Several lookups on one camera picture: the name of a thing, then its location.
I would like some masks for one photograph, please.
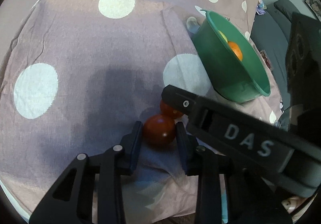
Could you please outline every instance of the picture frame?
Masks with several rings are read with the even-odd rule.
[[[320,0],[305,0],[304,1],[311,11],[314,13],[314,15],[317,17],[319,21],[321,21],[321,2]]]

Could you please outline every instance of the bed sheet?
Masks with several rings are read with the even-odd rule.
[[[0,179],[28,214],[81,152],[118,144],[136,120],[159,112],[173,84],[274,123],[280,94],[234,104],[217,94],[190,39],[201,9],[225,16],[251,41],[258,0],[5,0],[0,7]],[[195,211],[197,177],[181,169],[176,143],[142,145],[122,179],[127,223]]]

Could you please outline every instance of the screw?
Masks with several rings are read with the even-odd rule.
[[[184,102],[183,102],[183,106],[186,108],[187,106],[189,106],[189,101],[188,100],[185,100]]]
[[[86,158],[86,155],[84,153],[80,153],[77,156],[77,159],[80,160],[80,161],[84,160],[85,158]]]
[[[204,146],[199,145],[199,146],[197,146],[197,147],[196,147],[196,151],[199,151],[199,152],[201,152],[201,151],[205,151],[205,147],[204,147]]]
[[[113,150],[114,151],[121,151],[123,149],[123,147],[121,146],[121,145],[115,145],[114,147],[113,147]]]

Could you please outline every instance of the red tomato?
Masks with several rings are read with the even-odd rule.
[[[147,119],[142,129],[142,136],[152,145],[165,146],[176,136],[174,119],[157,114]]]
[[[172,107],[170,107],[168,104],[164,103],[163,100],[160,100],[160,110],[162,112],[163,115],[166,115],[168,117],[171,117],[173,119],[177,119],[182,117],[184,114],[180,111],[177,111],[175,109],[173,109]]]

